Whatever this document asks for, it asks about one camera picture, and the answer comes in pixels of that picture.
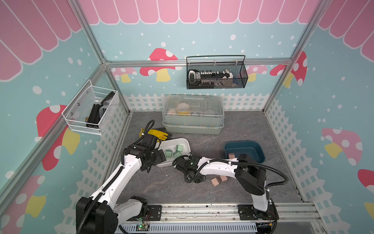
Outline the yellow rubber glove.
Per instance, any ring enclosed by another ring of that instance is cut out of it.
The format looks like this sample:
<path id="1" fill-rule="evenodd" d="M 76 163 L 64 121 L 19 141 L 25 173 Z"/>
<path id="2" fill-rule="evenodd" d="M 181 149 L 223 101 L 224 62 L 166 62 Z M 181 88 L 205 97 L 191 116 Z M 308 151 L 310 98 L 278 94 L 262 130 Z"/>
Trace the yellow rubber glove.
<path id="1" fill-rule="evenodd" d="M 172 139 L 172 134 L 165 128 L 150 129 L 148 134 L 156 136 L 159 140 L 166 141 Z"/>

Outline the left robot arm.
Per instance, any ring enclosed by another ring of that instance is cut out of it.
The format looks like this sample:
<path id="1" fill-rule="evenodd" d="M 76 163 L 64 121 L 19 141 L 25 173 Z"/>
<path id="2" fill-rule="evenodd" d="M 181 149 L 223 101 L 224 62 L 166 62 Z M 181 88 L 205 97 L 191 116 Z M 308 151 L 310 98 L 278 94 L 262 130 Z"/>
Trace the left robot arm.
<path id="1" fill-rule="evenodd" d="M 131 218 L 144 221 L 149 216 L 148 202 L 133 196 L 127 202 L 116 202 L 137 171 L 149 172 L 151 168 L 166 161 L 156 144 L 159 140 L 149 134 L 155 121 L 151 120 L 145 132 L 124 149 L 121 162 L 90 197 L 82 197 L 76 204 L 76 231 L 78 234 L 113 234 L 121 224 Z"/>

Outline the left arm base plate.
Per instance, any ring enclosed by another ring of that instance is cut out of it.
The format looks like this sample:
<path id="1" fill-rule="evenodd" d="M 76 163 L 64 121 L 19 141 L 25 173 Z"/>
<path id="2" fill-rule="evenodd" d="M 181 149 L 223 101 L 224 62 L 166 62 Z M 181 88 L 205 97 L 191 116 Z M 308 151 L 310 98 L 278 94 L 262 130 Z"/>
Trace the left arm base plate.
<path id="1" fill-rule="evenodd" d="M 160 221 L 161 213 L 162 213 L 161 205 L 149 205 L 146 213 L 132 217 L 128 219 L 128 221 L 140 221 L 140 222 Z"/>

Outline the white plastic tray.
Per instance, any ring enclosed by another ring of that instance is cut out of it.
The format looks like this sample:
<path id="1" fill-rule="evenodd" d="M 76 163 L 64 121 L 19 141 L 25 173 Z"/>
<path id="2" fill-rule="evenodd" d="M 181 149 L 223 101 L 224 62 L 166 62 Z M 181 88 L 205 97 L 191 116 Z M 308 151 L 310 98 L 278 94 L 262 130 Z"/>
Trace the white plastic tray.
<path id="1" fill-rule="evenodd" d="M 162 143 L 157 143 L 156 147 L 159 147 L 160 150 L 162 150 L 164 153 L 166 150 L 172 150 L 173 153 L 176 151 L 176 145 L 183 145 L 184 150 L 181 152 L 183 155 L 182 156 L 188 156 L 191 152 L 190 144 L 185 138 L 177 138 L 177 139 L 171 139 L 171 140 L 166 140 L 163 141 Z M 166 158 L 165 162 L 162 162 L 157 165 L 157 167 L 166 167 L 166 166 L 171 166 L 172 162 L 176 158 L 172 156 L 171 158 Z"/>

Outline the green circuit board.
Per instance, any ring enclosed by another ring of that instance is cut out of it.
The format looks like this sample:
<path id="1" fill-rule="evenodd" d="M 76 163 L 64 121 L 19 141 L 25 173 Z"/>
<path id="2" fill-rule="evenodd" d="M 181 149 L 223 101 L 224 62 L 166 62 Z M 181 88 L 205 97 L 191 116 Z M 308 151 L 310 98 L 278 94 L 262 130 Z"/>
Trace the green circuit board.
<path id="1" fill-rule="evenodd" d="M 137 232 L 148 232 L 149 229 L 150 229 L 149 224 L 143 224 L 143 223 L 141 223 L 141 224 L 137 224 L 137 225 L 136 225 L 136 228 L 135 228 L 135 230 L 136 230 Z"/>

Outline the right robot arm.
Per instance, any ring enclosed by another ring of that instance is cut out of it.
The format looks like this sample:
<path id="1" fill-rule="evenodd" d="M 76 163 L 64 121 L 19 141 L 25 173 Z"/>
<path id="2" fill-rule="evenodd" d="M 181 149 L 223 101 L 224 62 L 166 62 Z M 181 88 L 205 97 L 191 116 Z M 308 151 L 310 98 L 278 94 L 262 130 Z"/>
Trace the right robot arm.
<path id="1" fill-rule="evenodd" d="M 285 173 L 260 164 L 247 155 L 230 160 L 180 156 L 172 166 L 184 174 L 187 183 L 203 182 L 207 175 L 235 178 L 252 197 L 252 207 L 242 213 L 256 220 L 265 220 L 272 213 L 269 210 L 273 203 L 268 195 L 270 187 L 285 185 L 289 181 Z"/>

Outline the clear lidded storage box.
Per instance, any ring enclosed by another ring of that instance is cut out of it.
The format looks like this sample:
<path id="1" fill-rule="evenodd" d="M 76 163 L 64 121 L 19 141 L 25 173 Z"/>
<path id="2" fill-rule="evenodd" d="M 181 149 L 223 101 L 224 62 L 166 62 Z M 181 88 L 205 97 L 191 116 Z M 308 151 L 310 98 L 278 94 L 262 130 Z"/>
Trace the clear lidded storage box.
<path id="1" fill-rule="evenodd" d="M 169 95 L 162 124 L 171 133 L 218 135 L 224 127 L 224 116 L 221 97 Z"/>

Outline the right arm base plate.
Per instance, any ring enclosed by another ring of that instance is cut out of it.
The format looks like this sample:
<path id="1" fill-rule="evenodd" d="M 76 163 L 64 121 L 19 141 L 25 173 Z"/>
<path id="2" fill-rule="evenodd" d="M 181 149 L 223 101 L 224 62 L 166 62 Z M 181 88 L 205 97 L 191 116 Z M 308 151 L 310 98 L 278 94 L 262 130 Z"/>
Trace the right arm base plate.
<path id="1" fill-rule="evenodd" d="M 279 215 L 275 211 L 274 205 L 269 204 L 268 210 L 266 212 L 258 211 L 253 208 L 252 204 L 242 204 L 238 205 L 238 214 L 241 221 L 244 220 L 278 220 Z"/>

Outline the items in black basket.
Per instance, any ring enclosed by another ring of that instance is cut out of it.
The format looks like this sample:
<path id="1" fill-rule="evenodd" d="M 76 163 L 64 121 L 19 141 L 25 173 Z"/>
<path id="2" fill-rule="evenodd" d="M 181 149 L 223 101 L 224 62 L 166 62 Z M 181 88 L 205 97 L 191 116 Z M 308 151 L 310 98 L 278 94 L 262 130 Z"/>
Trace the items in black basket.
<path id="1" fill-rule="evenodd" d="M 190 70 L 187 78 L 190 89 L 225 88 L 232 85 L 233 74 L 227 69 L 222 72 Z"/>

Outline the dark teal plastic tray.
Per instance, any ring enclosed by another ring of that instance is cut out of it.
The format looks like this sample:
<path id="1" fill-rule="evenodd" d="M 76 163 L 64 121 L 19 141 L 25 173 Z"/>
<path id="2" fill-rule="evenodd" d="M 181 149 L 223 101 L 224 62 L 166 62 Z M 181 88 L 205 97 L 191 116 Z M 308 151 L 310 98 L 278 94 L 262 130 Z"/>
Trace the dark teal plastic tray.
<path id="1" fill-rule="evenodd" d="M 227 159 L 229 154 L 234 154 L 236 158 L 241 154 L 246 154 L 258 163 L 264 163 L 266 159 L 261 145 L 253 140 L 229 142 L 225 145 L 224 151 Z"/>

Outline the green plug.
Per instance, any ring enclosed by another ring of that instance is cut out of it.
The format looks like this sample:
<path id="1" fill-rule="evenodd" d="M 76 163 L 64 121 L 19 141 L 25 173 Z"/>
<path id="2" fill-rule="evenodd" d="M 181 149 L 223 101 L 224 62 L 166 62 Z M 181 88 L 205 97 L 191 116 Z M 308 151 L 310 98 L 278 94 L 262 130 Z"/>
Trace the green plug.
<path id="1" fill-rule="evenodd" d="M 183 145 L 176 145 L 176 148 L 175 148 L 176 152 L 183 152 L 184 150 L 184 146 Z"/>
<path id="2" fill-rule="evenodd" d="M 180 157 L 180 156 L 182 156 L 183 154 L 180 152 L 180 151 L 175 151 L 174 153 L 173 153 L 173 156 L 175 157 L 175 158 L 178 158 L 178 157 Z"/>
<path id="3" fill-rule="evenodd" d="M 171 158 L 173 156 L 173 151 L 172 150 L 166 150 L 164 154 L 165 154 L 166 158 Z"/>

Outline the black item in white basket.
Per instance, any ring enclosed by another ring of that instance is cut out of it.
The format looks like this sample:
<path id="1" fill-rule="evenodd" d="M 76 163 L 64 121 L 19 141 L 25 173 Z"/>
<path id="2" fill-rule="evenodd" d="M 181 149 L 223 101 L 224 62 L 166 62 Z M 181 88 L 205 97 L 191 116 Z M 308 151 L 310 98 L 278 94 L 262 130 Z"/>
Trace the black item in white basket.
<path id="1" fill-rule="evenodd" d="M 86 127 L 93 128 L 93 129 L 99 129 L 99 122 L 104 116 L 106 110 L 109 108 L 110 103 L 113 100 L 113 97 L 115 96 L 114 92 L 110 92 L 102 101 L 100 104 L 94 104 L 93 108 L 90 112 L 89 117 L 86 119 Z"/>

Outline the aluminium front rail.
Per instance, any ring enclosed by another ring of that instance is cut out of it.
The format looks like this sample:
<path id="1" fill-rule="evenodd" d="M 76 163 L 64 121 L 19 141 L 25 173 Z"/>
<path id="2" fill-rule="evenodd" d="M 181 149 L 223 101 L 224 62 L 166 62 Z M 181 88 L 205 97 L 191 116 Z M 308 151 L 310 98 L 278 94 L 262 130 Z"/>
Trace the aluminium front rail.
<path id="1" fill-rule="evenodd" d="M 241 221 L 236 203 L 171 203 L 162 206 L 160 221 L 145 223 L 182 223 L 182 222 L 271 222 L 274 220 Z M 279 215 L 278 222 L 319 222 L 321 218 L 312 203 L 274 203 Z"/>

